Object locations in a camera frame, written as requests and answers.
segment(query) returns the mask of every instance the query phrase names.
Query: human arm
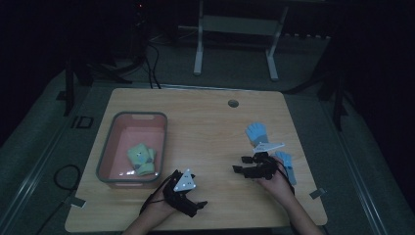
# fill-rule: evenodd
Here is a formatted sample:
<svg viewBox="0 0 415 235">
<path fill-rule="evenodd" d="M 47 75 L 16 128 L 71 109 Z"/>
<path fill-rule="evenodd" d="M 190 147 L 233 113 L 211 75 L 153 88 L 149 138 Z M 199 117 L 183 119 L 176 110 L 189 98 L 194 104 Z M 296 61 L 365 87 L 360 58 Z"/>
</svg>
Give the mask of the human arm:
<svg viewBox="0 0 415 235">
<path fill-rule="evenodd" d="M 256 182 L 281 204 L 299 234 L 322 234 L 291 191 L 288 180 L 282 174 L 284 170 L 282 163 L 279 162 L 279 170 L 274 173 L 270 180 L 261 178 Z"/>
<path fill-rule="evenodd" d="M 147 234 L 176 212 L 176 209 L 172 208 L 166 201 L 160 201 L 164 199 L 162 189 L 163 187 L 155 194 L 152 200 L 152 202 L 156 203 L 148 204 L 146 209 L 124 231 L 124 235 Z"/>
</svg>

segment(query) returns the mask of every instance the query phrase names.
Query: green cloth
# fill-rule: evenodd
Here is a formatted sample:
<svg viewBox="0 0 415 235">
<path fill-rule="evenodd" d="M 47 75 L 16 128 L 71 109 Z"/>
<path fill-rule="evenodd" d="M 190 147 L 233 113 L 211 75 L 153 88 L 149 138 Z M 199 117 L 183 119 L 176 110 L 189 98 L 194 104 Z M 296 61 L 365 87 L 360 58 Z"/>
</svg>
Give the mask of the green cloth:
<svg viewBox="0 0 415 235">
<path fill-rule="evenodd" d="M 139 176 L 155 172 L 156 151 L 140 143 L 127 151 L 127 156 L 134 166 L 135 173 Z"/>
</svg>

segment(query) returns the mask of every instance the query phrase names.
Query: white triangle marker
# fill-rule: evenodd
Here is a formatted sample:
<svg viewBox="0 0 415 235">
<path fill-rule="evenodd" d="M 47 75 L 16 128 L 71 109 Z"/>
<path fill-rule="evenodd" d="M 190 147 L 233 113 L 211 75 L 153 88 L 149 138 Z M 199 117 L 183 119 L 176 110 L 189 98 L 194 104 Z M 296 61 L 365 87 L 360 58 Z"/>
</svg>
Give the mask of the white triangle marker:
<svg viewBox="0 0 415 235">
<path fill-rule="evenodd" d="M 196 184 L 193 181 L 192 173 L 190 172 L 190 169 L 186 169 L 176 186 L 174 186 L 174 192 L 192 190 L 194 188 L 196 188 Z"/>
</svg>

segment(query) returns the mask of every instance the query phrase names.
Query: table leg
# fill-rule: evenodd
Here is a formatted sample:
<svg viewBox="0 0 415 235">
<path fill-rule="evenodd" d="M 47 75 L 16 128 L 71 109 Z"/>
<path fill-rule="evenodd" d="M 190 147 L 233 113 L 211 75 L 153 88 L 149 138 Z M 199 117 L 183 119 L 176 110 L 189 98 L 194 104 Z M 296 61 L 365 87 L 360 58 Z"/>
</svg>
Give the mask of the table leg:
<svg viewBox="0 0 415 235">
<path fill-rule="evenodd" d="M 278 80 L 278 73 L 277 73 L 277 69 L 275 67 L 275 61 L 274 61 L 274 53 L 277 47 L 278 39 L 281 36 L 281 30 L 283 29 L 283 25 L 284 25 L 285 18 L 287 17 L 287 13 L 288 13 L 288 7 L 284 7 L 281 18 L 278 21 L 277 26 L 275 28 L 275 33 L 273 35 L 272 44 L 265 51 L 266 62 L 268 63 L 269 75 L 271 77 L 271 80 L 273 81 Z"/>
<path fill-rule="evenodd" d="M 202 61 L 204 58 L 204 1 L 199 1 L 199 28 L 198 28 L 198 49 L 196 50 L 194 75 L 202 74 Z"/>
</svg>

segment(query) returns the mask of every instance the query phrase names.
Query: light blue cloth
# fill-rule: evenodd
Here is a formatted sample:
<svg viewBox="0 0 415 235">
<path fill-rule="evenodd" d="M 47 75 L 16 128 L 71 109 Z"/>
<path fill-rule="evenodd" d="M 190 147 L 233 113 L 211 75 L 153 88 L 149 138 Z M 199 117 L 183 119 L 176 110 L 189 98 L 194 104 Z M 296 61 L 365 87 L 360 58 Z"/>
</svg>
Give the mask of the light blue cloth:
<svg viewBox="0 0 415 235">
<path fill-rule="evenodd" d="M 247 129 L 245 129 L 245 133 L 254 147 L 260 143 L 268 143 L 265 125 L 260 122 L 250 124 Z"/>
<path fill-rule="evenodd" d="M 283 161 L 284 169 L 287 172 L 287 177 L 292 185 L 296 185 L 296 177 L 294 176 L 293 164 L 291 162 L 291 155 L 284 152 L 275 152 L 275 156 Z"/>
</svg>

